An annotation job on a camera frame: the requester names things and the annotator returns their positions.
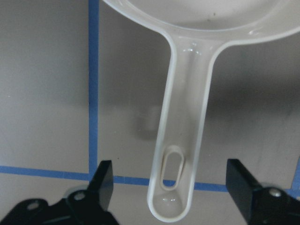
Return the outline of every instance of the white plastic ladle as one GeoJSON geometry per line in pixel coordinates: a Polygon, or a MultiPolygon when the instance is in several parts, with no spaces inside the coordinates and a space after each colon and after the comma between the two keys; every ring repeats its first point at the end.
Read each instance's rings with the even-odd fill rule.
{"type": "Polygon", "coordinates": [[[157,219],[175,222],[191,206],[216,57],[231,45],[271,41],[300,31],[300,1],[105,2],[129,19],[162,34],[171,46],[147,201],[157,219]],[[177,154],[181,162],[176,183],[167,187],[162,179],[171,154],[177,154]]]}

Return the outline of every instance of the white handle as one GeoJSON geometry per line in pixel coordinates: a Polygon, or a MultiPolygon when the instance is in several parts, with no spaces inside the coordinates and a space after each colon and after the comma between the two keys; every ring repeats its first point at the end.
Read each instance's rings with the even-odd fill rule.
{"type": "Polygon", "coordinates": [[[165,89],[147,201],[164,222],[183,218],[191,205],[213,62],[221,42],[172,37],[171,62],[165,89]],[[170,154],[181,162],[175,184],[163,184],[170,154]]]}

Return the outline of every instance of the metal bolt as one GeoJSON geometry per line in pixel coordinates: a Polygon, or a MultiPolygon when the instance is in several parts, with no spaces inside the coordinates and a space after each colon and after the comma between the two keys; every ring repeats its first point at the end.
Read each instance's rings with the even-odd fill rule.
{"type": "Polygon", "coordinates": [[[28,206],[27,206],[27,210],[35,210],[39,207],[39,204],[38,202],[33,202],[33,203],[30,203],[28,206]]]}
{"type": "Polygon", "coordinates": [[[82,200],[82,199],[84,199],[84,198],[85,198],[84,192],[78,192],[78,193],[74,196],[74,199],[75,199],[76,201],[80,201],[80,200],[82,200]]]}
{"type": "Polygon", "coordinates": [[[278,190],[276,188],[271,188],[269,190],[269,194],[272,195],[273,197],[280,197],[281,196],[280,190],[278,190]]]}

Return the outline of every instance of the screw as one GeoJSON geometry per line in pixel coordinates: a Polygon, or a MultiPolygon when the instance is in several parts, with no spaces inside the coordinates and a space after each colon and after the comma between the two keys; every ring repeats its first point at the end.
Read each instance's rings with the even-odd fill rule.
{"type": "Polygon", "coordinates": [[[80,201],[80,200],[82,200],[82,199],[84,199],[85,198],[85,194],[84,194],[84,192],[78,192],[75,196],[74,196],[74,199],[76,200],[76,201],[80,201]]]}
{"type": "Polygon", "coordinates": [[[33,203],[30,203],[28,206],[27,206],[27,210],[35,210],[39,207],[39,204],[38,202],[33,202],[33,203]]]}
{"type": "Polygon", "coordinates": [[[278,190],[276,188],[271,188],[269,190],[269,194],[272,195],[273,197],[280,197],[281,196],[280,190],[278,190]]]}

